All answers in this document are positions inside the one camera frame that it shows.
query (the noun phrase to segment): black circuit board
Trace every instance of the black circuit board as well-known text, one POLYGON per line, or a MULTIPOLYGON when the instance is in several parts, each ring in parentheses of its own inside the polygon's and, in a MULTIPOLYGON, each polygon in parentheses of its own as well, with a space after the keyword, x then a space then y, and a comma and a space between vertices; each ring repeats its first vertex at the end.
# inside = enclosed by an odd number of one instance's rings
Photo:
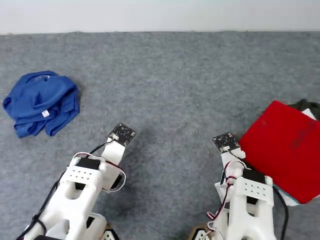
POLYGON ((240 147, 238 141, 236 140, 232 132, 227 132, 225 134, 215 136, 212 138, 212 140, 218 148, 220 154, 240 147))
POLYGON ((136 134, 136 131, 119 122, 112 132, 109 133, 108 137, 126 147, 136 134))

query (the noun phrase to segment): carpet floor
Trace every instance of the carpet floor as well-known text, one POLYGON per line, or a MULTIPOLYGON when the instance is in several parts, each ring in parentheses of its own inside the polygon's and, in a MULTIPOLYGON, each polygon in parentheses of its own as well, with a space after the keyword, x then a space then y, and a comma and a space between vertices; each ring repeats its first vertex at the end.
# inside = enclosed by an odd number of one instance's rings
MULTIPOLYGON (((120 239, 185 240, 220 203, 212 137, 240 137, 273 101, 320 102, 320 32, 67 33, 0 36, 0 95, 21 75, 72 78, 80 114, 56 136, 18 139, 0 111, 0 239, 15 239, 76 152, 122 122, 137 131, 121 167, 127 184, 94 212, 120 239)), ((290 207, 286 240, 317 239, 320 198, 290 207)), ((275 197, 279 239, 284 210, 275 197)))

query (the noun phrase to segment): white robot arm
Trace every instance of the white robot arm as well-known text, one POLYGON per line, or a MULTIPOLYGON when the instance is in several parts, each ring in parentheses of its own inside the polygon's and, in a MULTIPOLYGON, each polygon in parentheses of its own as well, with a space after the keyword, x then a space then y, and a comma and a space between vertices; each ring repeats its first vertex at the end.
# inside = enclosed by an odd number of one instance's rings
POLYGON ((107 141, 91 153, 75 154, 17 240, 117 240, 115 232, 107 229, 105 217, 91 211, 101 190, 117 192, 125 184, 126 174, 118 164, 135 135, 119 123, 107 141), (93 155, 104 146, 100 157, 93 155))
POLYGON ((220 182, 214 185, 221 207, 215 214, 207 212, 207 226, 197 228, 190 239, 276 240, 272 178, 248 168, 242 161, 246 154, 231 132, 212 140, 224 167, 220 182))

